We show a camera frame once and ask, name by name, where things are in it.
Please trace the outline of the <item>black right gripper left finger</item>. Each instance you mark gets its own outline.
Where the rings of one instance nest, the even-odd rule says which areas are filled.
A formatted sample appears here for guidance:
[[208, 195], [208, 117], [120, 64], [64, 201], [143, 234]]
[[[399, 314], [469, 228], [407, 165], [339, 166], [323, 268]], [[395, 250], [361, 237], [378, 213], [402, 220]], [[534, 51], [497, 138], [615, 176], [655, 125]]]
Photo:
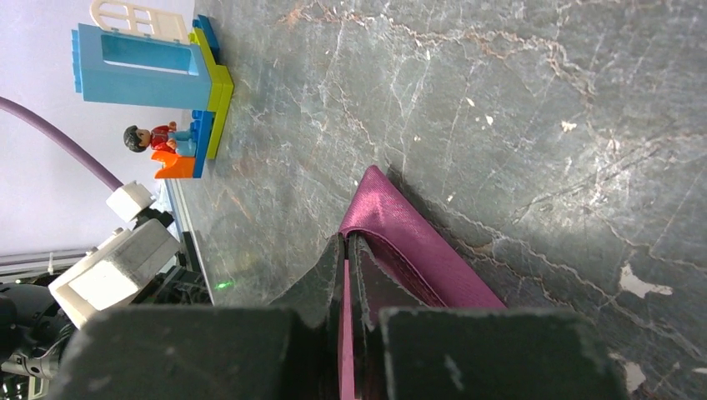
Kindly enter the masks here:
[[137, 305], [77, 332], [51, 399], [338, 399], [345, 244], [262, 307]]

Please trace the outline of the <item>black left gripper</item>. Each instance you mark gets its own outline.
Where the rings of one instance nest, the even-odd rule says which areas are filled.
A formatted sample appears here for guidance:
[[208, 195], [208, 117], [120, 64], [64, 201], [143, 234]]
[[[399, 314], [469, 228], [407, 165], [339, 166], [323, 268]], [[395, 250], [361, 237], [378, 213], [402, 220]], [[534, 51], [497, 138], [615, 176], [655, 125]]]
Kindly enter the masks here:
[[[180, 250], [129, 303], [209, 304], [191, 232], [176, 239]], [[1, 285], [1, 397], [37, 399], [46, 395], [63, 351], [78, 330], [50, 293], [61, 274], [44, 273], [38, 282]]]

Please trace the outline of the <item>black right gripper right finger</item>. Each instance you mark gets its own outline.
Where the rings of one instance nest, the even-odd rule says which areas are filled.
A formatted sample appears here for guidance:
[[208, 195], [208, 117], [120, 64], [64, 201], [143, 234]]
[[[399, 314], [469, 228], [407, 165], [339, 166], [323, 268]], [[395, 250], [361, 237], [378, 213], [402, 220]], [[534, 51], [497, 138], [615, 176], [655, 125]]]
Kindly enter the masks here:
[[428, 307], [348, 241], [362, 399], [624, 399], [607, 347], [561, 308]]

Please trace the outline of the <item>magenta satin napkin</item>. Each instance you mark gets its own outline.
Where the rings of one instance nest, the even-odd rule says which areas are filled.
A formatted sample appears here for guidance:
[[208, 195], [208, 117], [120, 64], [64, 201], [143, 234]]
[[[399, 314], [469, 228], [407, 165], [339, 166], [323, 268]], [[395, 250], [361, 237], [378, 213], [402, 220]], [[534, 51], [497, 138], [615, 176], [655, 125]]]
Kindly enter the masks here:
[[339, 226], [361, 233], [393, 257], [405, 288], [433, 307], [503, 308], [502, 301], [422, 217], [379, 167], [368, 167]]

